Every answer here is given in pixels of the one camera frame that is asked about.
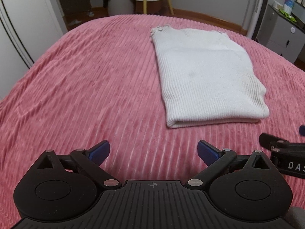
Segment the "knit sweater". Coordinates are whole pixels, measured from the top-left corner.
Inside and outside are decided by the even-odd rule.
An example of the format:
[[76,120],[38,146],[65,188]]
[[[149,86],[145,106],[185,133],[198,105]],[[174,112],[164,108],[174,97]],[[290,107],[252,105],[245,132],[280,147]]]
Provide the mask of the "knit sweater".
[[266,88],[247,52],[226,33],[152,29],[168,127],[257,122],[269,115]]

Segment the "countertop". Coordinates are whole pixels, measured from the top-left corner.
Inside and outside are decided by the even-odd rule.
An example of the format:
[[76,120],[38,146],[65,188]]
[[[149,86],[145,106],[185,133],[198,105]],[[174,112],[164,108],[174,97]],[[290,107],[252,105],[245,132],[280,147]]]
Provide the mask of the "countertop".
[[298,22],[298,19],[294,16],[294,18],[297,20],[297,22],[293,22],[291,20],[289,20],[286,16],[284,16],[279,10],[275,9],[274,7],[272,7],[270,4],[268,4],[268,6],[270,6],[274,12],[276,12],[280,17],[282,17],[283,19],[285,19],[286,21],[288,21],[290,24],[294,25],[295,27],[297,27],[298,29],[300,29],[303,33],[305,33],[305,30],[303,28],[303,25],[300,24],[300,22]]

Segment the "crosshair mark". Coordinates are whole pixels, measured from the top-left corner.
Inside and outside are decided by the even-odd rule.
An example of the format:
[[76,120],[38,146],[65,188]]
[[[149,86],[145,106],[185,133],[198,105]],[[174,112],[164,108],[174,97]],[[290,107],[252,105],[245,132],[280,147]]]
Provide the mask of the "crosshair mark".
[[152,187],[154,188],[155,186],[158,186],[158,184],[156,184],[156,183],[151,183],[150,186],[152,186]]

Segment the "bed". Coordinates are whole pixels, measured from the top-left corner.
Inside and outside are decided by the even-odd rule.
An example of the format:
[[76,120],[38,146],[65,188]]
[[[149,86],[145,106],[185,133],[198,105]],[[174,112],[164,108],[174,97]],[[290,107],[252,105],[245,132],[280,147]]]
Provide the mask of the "bed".
[[[150,30],[220,30],[245,48],[267,88],[270,116],[258,123],[166,127],[158,65]],[[13,191],[46,149],[68,154],[107,139],[101,167],[127,179],[184,182],[206,167],[197,155],[204,139],[222,149],[251,154],[267,132],[305,142],[305,72],[246,37],[186,19],[122,15],[97,19],[65,34],[0,101],[0,228],[19,219]],[[285,176],[293,206],[305,208],[305,180]]]

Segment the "small blue object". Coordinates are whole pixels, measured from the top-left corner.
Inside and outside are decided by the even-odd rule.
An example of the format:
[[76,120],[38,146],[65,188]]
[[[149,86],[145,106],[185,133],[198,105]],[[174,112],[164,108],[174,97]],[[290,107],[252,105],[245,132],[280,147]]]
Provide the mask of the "small blue object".
[[213,146],[209,146],[208,144],[204,144],[202,141],[199,141],[197,146],[198,156],[202,159],[202,161],[210,166],[216,160],[220,158],[220,153],[214,151]]
[[109,156],[109,153],[110,144],[108,141],[106,141],[105,143],[96,146],[96,148],[89,153],[88,158],[96,165],[100,166]]
[[305,125],[300,126],[299,132],[301,136],[305,136]]

